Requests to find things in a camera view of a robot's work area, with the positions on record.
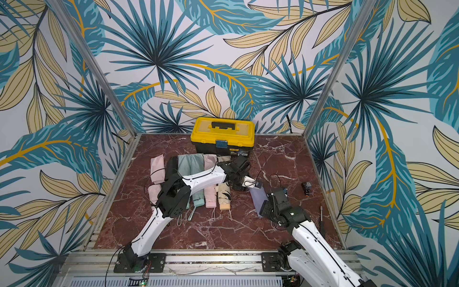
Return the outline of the pink sleeved umbrella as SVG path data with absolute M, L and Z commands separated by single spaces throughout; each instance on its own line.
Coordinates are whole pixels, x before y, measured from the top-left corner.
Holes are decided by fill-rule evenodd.
M 211 185 L 204 189 L 205 207 L 208 209 L 214 209 L 217 206 L 217 192 L 218 186 Z

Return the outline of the mint umbrella sleeve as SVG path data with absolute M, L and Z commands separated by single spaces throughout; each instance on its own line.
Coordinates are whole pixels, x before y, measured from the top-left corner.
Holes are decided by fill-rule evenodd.
M 181 176 L 190 176 L 203 171 L 203 154 L 186 154 L 178 156 L 178 173 Z

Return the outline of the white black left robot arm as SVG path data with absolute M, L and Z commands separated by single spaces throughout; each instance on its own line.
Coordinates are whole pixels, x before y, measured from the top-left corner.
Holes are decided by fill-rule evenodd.
M 148 254 L 164 230 L 174 218 L 181 215 L 196 192 L 212 185 L 228 183 L 231 187 L 242 187 L 248 176 L 250 162 L 239 155 L 233 160 L 222 161 L 203 172 L 189 176 L 177 173 L 161 184 L 155 211 L 141 232 L 120 252 L 116 270 L 118 272 L 138 272 L 148 266 Z

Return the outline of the mint sleeved umbrella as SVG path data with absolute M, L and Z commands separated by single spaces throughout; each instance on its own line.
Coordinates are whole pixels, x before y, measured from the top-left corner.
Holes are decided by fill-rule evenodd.
M 196 208 L 205 205 L 205 195 L 204 191 L 200 190 L 197 191 L 195 194 L 192 195 L 193 204 Z

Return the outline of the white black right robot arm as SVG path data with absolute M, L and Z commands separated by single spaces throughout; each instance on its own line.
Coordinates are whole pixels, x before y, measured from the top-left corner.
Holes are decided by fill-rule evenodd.
M 374 287 L 341 259 L 323 238 L 309 214 L 292 206 L 282 188 L 267 196 L 261 216 L 286 229 L 293 241 L 277 252 L 261 254 L 264 272 L 296 272 L 312 287 Z

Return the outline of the pink umbrella sleeve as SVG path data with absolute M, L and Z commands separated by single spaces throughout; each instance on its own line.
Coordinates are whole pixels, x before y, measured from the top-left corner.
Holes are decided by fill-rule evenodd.
M 165 163 L 164 155 L 153 157 L 150 161 L 150 178 L 153 184 L 161 184 L 165 181 Z
M 212 169 L 218 162 L 218 157 L 215 154 L 203 154 L 204 170 Z

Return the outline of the beige sleeved umbrella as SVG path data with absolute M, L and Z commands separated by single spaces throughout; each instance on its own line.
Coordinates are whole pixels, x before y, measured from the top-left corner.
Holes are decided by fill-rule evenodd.
M 220 210 L 231 209 L 231 190 L 227 183 L 217 186 L 217 197 Z

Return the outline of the beige umbrella sleeve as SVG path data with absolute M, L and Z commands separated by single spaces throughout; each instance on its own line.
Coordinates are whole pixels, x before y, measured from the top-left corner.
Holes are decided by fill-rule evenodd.
M 231 161 L 230 155 L 218 156 L 218 163 Z

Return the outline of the lavender sleeved umbrella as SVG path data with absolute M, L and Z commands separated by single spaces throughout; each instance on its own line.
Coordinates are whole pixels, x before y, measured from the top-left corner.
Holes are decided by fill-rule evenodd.
M 263 203 L 268 199 L 267 194 L 264 190 L 264 187 L 261 185 L 259 188 L 257 187 L 251 187 L 249 189 L 250 194 L 252 196 L 252 201 L 255 207 L 255 211 L 258 215 L 259 218 L 262 218 L 262 215 L 260 214 L 262 205 Z

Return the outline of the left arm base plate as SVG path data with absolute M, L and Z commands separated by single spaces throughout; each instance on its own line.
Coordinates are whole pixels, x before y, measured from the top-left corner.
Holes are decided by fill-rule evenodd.
M 114 273 L 162 273 L 166 263 L 165 253 L 150 253 L 143 257 L 118 255 Z

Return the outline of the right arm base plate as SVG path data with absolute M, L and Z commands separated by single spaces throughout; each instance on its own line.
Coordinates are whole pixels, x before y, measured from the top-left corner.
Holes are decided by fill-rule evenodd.
M 285 257 L 280 252 L 262 252 L 261 264 L 264 272 L 285 271 Z

